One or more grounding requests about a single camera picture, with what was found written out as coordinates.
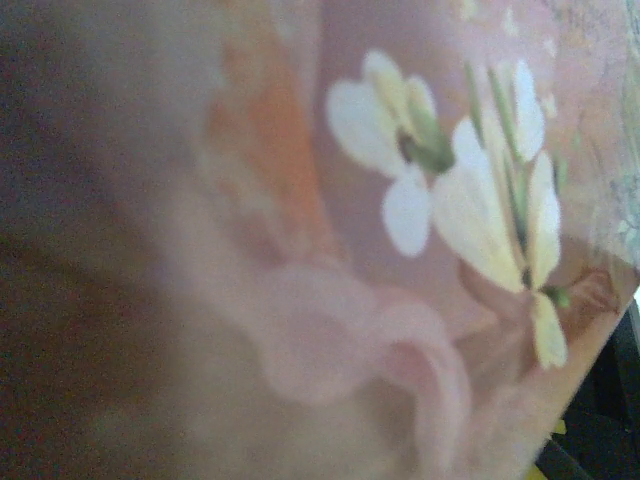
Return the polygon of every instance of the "flower petal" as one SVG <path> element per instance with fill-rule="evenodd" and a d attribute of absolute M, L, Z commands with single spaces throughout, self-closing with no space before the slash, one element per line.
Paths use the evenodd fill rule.
<path fill-rule="evenodd" d="M 260 347 L 265 374 L 283 397 L 327 404 L 375 372 L 378 342 L 361 335 L 376 314 L 373 291 L 348 272 L 293 264 L 264 279 L 262 328 L 248 333 Z"/>
<path fill-rule="evenodd" d="M 399 118 L 407 109 L 407 94 L 402 72 L 386 53 L 370 50 L 362 63 L 362 76 L 375 88 L 384 106 Z"/>
<path fill-rule="evenodd" d="M 422 303 L 398 303 L 372 321 L 386 340 L 384 378 L 416 396 L 416 438 L 425 471 L 446 472 L 471 410 L 471 388 L 460 354 L 440 316 Z"/>
<path fill-rule="evenodd" d="M 533 74 L 523 60 L 514 74 L 516 145 L 525 161 L 533 159 L 544 142 L 544 114 L 536 98 Z"/>
<path fill-rule="evenodd" d="M 489 158 L 480 147 L 471 119 L 453 134 L 455 165 L 438 177 L 433 215 L 449 247 L 486 278 L 510 292 L 523 289 L 507 229 L 505 210 Z"/>
<path fill-rule="evenodd" d="M 534 295 L 532 320 L 540 366 L 545 370 L 551 366 L 564 366 L 568 356 L 567 341 L 556 307 L 543 293 L 537 292 Z"/>
<path fill-rule="evenodd" d="M 411 75 L 407 79 L 407 96 L 409 102 L 426 110 L 434 117 L 436 116 L 436 101 L 433 97 L 433 92 L 421 77 Z"/>
<path fill-rule="evenodd" d="M 534 290 L 544 286 L 560 261 L 560 204 L 553 165 L 546 152 L 538 155 L 529 183 L 527 259 Z"/>
<path fill-rule="evenodd" d="M 337 82 L 327 95 L 327 121 L 342 150 L 361 166 L 387 177 L 405 168 L 395 121 L 370 85 Z"/>
<path fill-rule="evenodd" d="M 430 212 L 424 174 L 418 165 L 410 165 L 389 187 L 382 201 L 382 221 L 402 255 L 416 257 L 425 249 Z"/>

